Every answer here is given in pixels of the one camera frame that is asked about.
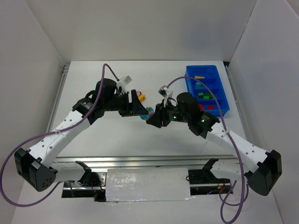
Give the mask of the teal printed round lego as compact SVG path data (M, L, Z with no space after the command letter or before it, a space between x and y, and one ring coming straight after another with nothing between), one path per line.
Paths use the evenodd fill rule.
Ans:
M154 109L152 107L146 107L148 114L146 115L141 115L140 118L142 120L148 120L153 114L154 114Z

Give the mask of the red arch lego brick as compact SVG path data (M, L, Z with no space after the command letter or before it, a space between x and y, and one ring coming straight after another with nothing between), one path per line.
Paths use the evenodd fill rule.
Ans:
M198 104L198 106L199 106L200 110L204 110L204 106L203 105Z

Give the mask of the small green lego brick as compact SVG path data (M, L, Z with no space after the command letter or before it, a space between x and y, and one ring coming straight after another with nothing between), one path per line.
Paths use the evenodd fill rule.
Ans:
M203 92L199 92L199 93L198 93L198 97L199 97L199 98L203 98L204 96L205 96L205 94L204 94Z

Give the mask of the teal rectangular lego brick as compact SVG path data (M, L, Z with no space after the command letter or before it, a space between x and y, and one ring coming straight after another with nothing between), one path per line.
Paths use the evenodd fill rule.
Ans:
M196 87L196 89L205 89L205 87L202 85L196 85L195 87Z

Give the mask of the red rectangular lego brick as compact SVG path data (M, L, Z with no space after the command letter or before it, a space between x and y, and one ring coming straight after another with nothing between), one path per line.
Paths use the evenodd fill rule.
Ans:
M207 110L214 110L214 106L213 106L213 105L209 105L209 106L207 107Z

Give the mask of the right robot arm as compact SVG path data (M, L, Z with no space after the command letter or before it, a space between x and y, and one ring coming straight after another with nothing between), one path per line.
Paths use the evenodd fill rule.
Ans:
M146 123L161 128L168 126L172 121L187 123L193 134L234 155L243 167L237 170L233 177L240 175L242 179L247 179L248 186L259 195L267 196L282 174L279 152L269 152L256 147L228 130L217 117L201 110L196 98L188 92L177 96L177 105L172 105L168 99L157 104L154 114Z

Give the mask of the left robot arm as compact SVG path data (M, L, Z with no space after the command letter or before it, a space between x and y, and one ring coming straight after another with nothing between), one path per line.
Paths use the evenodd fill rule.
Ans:
M14 159L18 174L38 192L46 190L55 182L78 181L90 184L96 176L81 161L54 164L60 152L81 132L89 128L105 112L117 111L122 117L147 115L138 99L136 90L126 91L131 78L126 76L115 82L104 78L95 90L80 99L67 117L53 130L28 150L19 148Z

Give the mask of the blue divided plastic bin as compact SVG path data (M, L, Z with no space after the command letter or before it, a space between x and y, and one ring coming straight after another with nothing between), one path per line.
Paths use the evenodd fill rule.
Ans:
M204 106L204 111L213 114L216 117L220 117L219 109L222 111L222 115L225 115L229 111L229 104L227 97L221 82L220 75L215 65L189 65L186 67L186 77L204 76L204 79L199 79L202 86L205 89L196 89L197 81L193 79L186 79L187 91L191 93L197 100L198 104ZM209 92L213 98L204 100L198 97L198 93ZM214 110L207 110L209 105L214 106Z

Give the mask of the white foil tape panel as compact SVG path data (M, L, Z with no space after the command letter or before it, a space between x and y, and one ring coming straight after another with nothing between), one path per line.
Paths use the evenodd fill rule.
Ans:
M191 199L186 168L109 169L108 202L184 201Z

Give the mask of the aluminium front rail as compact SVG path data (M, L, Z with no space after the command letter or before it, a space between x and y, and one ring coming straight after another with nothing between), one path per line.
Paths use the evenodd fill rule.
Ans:
M190 155L190 156L142 156L142 157L58 157L57 163L81 161L93 170L113 168L200 168L211 158L223 162L236 162L231 155Z

